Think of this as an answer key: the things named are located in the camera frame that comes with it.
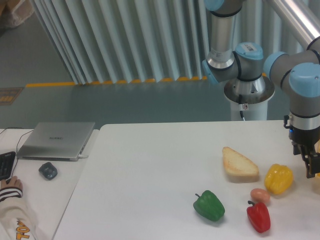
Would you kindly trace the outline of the white sleeve forearm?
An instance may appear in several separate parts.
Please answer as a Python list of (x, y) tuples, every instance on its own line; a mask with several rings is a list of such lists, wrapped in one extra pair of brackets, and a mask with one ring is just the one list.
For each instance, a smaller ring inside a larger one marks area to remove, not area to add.
[(2, 240), (45, 240), (36, 217), (17, 187), (0, 190), (0, 238)]

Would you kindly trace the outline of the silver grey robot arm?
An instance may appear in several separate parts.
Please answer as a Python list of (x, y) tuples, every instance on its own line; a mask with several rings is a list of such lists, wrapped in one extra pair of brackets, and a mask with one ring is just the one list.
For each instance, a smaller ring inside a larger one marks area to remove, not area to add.
[(205, 75), (212, 83), (225, 82), (224, 95), (230, 101), (234, 120), (265, 120), (268, 100), (278, 86), (289, 97), (289, 130), (293, 154), (301, 155), (306, 176), (320, 172), (320, 22), (300, 0), (271, 0), (269, 5), (289, 26), (304, 48), (289, 55), (276, 52), (264, 58), (253, 42), (232, 47), (241, 0), (207, 0), (211, 14), (211, 50), (203, 61)]

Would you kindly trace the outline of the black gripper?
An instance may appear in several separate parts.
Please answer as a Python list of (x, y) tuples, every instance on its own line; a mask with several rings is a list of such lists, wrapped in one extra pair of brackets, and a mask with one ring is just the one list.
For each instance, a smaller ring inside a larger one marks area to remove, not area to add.
[(283, 126), (289, 130), (293, 154), (302, 155), (306, 177), (314, 178), (320, 172), (320, 154), (315, 150), (315, 144), (320, 140), (320, 116), (285, 115)]

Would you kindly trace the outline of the person's hand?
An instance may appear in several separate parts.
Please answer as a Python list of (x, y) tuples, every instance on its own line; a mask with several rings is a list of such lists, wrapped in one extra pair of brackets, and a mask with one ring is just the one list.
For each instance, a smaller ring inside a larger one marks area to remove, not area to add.
[(0, 181), (0, 189), (2, 190), (5, 188), (18, 188), (22, 191), (23, 183), (17, 176), (13, 176), (10, 179), (3, 179)]

